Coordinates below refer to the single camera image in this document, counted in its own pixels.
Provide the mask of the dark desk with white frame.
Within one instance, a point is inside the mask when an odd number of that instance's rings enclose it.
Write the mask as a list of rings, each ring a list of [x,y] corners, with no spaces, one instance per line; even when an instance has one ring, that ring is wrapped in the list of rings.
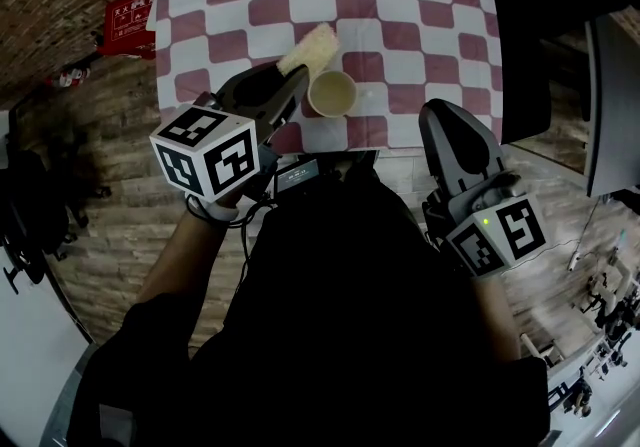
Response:
[[[608,15],[586,23],[590,133],[585,176],[590,197],[640,183],[640,46]]]

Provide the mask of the person's left forearm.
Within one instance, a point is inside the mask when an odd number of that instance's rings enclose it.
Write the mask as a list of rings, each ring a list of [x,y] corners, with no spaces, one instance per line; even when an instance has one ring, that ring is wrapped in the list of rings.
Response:
[[[174,295],[185,298],[199,311],[228,228],[228,222],[206,220],[185,212],[146,276],[137,302]]]

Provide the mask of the white mug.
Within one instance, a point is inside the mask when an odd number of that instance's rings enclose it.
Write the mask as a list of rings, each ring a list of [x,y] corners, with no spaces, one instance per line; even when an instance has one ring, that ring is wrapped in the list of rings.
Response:
[[[348,116],[374,97],[373,92],[359,87],[351,76],[337,70],[318,74],[307,91],[311,108],[326,118]]]

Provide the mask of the red fire extinguisher box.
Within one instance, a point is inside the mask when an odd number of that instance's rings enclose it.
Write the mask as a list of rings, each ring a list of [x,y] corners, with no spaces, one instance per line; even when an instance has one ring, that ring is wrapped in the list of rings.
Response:
[[[97,51],[103,56],[155,58],[155,32],[147,29],[155,15],[155,0],[114,0],[105,8],[102,39]]]

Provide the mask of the black chest-mounted device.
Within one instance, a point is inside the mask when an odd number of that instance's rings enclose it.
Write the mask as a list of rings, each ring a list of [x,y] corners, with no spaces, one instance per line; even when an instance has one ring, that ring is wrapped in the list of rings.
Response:
[[[285,193],[294,187],[320,176],[320,170],[316,159],[298,161],[289,165],[275,174],[274,193]]]

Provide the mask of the black chair with bags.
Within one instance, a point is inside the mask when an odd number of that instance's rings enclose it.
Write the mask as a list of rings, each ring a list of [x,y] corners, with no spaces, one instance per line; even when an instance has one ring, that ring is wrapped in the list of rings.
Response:
[[[48,271],[46,257],[66,258],[59,251],[72,244],[88,223],[82,206],[88,199],[105,199],[111,188],[81,179],[77,174],[80,148],[87,141],[84,132],[75,132],[71,142],[56,139],[47,147],[48,164],[32,150],[22,150],[10,135],[0,138],[0,246],[12,264],[4,269],[10,287],[24,272],[39,284]]]

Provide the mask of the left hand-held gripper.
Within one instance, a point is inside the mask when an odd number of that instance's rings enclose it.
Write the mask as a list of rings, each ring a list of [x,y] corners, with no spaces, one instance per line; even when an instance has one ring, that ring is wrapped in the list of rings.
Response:
[[[264,191],[280,155],[272,138],[296,111],[310,84],[301,64],[283,75],[265,63],[227,80],[214,93],[160,111],[150,141],[167,182],[213,202],[255,180]]]

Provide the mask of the pink white checkered tablecloth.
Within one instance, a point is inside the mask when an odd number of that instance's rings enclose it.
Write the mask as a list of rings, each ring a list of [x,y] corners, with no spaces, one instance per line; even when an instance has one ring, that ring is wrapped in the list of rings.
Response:
[[[161,113],[279,59],[323,22],[337,33],[340,50],[331,65],[355,81],[356,104],[335,119],[302,104],[274,138],[279,151],[418,148],[418,114],[433,98],[500,132],[494,0],[157,0]]]

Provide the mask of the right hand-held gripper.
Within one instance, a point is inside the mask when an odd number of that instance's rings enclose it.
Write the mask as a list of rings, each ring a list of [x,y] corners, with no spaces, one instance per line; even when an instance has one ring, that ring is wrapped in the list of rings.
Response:
[[[440,188],[461,178],[487,179],[503,169],[493,133],[464,108],[441,99],[428,101],[419,114],[427,163]],[[543,215],[521,176],[503,171],[445,200],[441,191],[423,203],[427,239],[471,277],[504,273],[546,247]]]

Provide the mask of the red fire extinguisher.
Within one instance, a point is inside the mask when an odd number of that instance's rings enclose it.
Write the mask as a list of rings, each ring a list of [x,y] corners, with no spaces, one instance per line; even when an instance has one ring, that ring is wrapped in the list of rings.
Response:
[[[91,74],[89,66],[72,67],[53,75],[46,80],[48,86],[54,88],[70,88],[82,84]]]

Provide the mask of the person's right forearm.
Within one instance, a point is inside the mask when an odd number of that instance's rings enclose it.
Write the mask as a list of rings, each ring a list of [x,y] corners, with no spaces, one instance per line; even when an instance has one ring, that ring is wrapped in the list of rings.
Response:
[[[499,276],[471,281],[491,350],[500,362],[521,357],[520,335]]]

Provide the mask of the person's black shirt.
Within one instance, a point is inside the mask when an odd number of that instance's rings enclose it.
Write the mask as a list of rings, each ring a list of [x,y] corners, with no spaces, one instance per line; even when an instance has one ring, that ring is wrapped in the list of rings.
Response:
[[[263,220],[222,329],[136,302],[90,358],[69,447],[538,447],[543,361],[500,362],[472,279],[405,203],[349,176]]]

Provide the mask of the yellow sponge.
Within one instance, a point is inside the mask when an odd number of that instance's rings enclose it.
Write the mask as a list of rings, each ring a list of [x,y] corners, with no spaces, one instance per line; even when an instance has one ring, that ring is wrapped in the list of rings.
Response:
[[[328,23],[321,23],[309,31],[276,66],[283,76],[305,66],[309,79],[313,81],[329,65],[339,48],[334,29]]]

